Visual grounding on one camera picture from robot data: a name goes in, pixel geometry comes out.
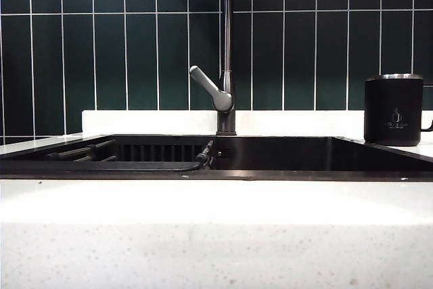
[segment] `black mug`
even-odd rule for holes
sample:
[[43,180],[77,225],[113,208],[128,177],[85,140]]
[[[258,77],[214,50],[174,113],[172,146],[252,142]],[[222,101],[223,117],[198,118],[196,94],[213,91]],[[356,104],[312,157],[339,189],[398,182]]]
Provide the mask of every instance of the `black mug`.
[[416,146],[421,139],[423,87],[418,74],[383,74],[365,81],[364,139],[385,146]]

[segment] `gray faucet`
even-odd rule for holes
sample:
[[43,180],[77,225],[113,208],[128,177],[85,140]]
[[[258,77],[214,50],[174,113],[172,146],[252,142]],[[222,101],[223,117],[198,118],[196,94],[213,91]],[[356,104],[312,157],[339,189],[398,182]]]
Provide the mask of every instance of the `gray faucet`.
[[236,135],[235,87],[231,72],[231,0],[224,0],[224,69],[221,72],[218,88],[197,66],[189,69],[191,77],[212,96],[215,110],[218,111],[217,135]]

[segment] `green tile wall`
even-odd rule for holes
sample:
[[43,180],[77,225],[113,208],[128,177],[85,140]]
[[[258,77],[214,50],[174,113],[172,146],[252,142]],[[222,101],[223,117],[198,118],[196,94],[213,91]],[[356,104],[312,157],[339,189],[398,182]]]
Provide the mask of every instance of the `green tile wall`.
[[[1,143],[81,131],[83,110],[211,110],[223,0],[1,0]],[[233,0],[238,110],[362,110],[364,80],[433,83],[433,0]],[[433,87],[424,108],[433,109]]]

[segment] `kitchen sink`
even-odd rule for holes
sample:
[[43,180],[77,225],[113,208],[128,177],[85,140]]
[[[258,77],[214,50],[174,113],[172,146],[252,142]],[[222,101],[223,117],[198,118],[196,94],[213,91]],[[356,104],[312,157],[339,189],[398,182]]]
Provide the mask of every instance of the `kitchen sink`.
[[429,172],[433,158],[341,137],[111,135],[0,156],[1,176],[11,178],[328,180]]

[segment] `mug handle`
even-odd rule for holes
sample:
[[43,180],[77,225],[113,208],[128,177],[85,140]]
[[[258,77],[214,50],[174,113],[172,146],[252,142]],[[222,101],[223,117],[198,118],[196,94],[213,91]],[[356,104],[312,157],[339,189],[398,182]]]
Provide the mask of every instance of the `mug handle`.
[[[423,87],[425,86],[433,86],[433,83],[426,83],[423,85]],[[432,125],[430,125],[430,128],[421,129],[421,132],[432,132],[432,131],[433,131],[433,121],[432,121]]]

